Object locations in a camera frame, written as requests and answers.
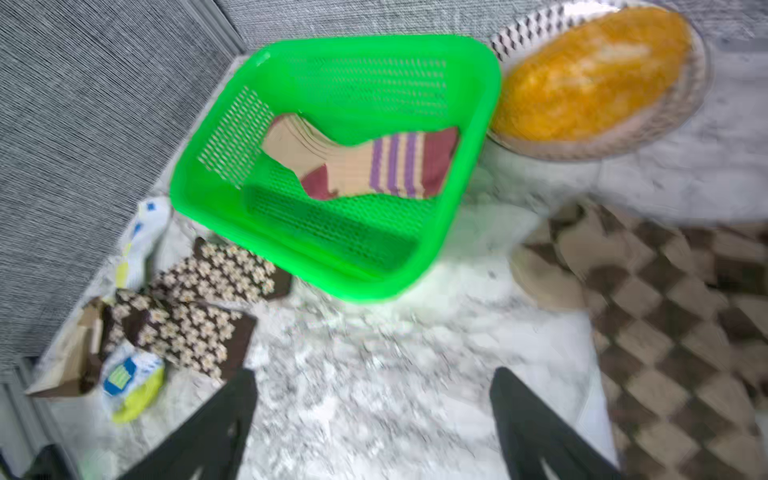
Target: plastic basket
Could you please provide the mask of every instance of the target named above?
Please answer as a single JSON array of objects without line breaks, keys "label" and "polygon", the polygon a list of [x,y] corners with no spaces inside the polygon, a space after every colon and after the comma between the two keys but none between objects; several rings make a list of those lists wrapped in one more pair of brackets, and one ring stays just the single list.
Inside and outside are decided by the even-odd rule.
[{"label": "plastic basket", "polygon": [[[174,207],[339,298],[380,300],[435,259],[498,99],[491,50],[454,35],[282,41],[232,77],[181,156]],[[439,196],[319,201],[260,149],[275,116],[298,113],[341,144],[458,126]]]}]

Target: brown floral fabric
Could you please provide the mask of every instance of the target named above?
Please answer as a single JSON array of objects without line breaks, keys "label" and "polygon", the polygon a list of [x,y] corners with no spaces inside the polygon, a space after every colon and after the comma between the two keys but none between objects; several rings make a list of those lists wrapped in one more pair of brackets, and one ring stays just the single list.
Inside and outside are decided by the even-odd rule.
[{"label": "brown floral fabric", "polygon": [[109,309],[103,350],[127,339],[168,362],[229,379],[240,368],[256,319],[200,303],[168,304],[149,295],[118,290]]},{"label": "brown floral fabric", "polygon": [[194,254],[150,284],[152,296],[174,302],[274,300],[290,291],[291,275],[237,245],[197,238]]}]

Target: paper bag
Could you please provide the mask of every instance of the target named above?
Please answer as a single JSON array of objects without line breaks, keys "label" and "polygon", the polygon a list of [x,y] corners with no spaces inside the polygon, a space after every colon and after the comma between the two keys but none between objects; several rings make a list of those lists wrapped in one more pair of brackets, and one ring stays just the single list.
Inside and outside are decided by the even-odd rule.
[{"label": "paper bag", "polygon": [[83,307],[80,319],[69,326],[52,346],[51,365],[29,386],[34,397],[70,397],[88,393],[98,382],[101,371],[99,349],[105,304],[93,299]]}]

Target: basket mesh side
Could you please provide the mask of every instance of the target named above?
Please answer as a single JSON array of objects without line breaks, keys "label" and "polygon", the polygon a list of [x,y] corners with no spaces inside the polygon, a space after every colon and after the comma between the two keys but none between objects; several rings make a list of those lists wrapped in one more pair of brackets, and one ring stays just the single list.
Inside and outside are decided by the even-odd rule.
[{"label": "basket mesh side", "polygon": [[261,153],[261,139],[274,117],[259,95],[244,86],[200,152],[199,160],[208,170],[241,188]]},{"label": "basket mesh side", "polygon": [[390,195],[343,197],[332,201],[309,198],[296,176],[269,162],[263,182],[243,189],[245,205],[254,216],[267,218],[283,235],[300,237],[345,262],[385,273],[410,257],[432,216],[435,199],[412,200]]},{"label": "basket mesh side", "polygon": [[301,90],[321,108],[397,117],[444,117],[445,60],[434,58],[286,59]]}]

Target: checkered rug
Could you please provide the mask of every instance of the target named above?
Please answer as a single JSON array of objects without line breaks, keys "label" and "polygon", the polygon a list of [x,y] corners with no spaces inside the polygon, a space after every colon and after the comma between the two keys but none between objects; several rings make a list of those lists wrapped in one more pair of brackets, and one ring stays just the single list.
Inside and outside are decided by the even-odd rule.
[{"label": "checkered rug", "polygon": [[767,241],[765,224],[680,229],[581,198],[513,252],[542,308],[589,311],[629,478],[766,471]]}]

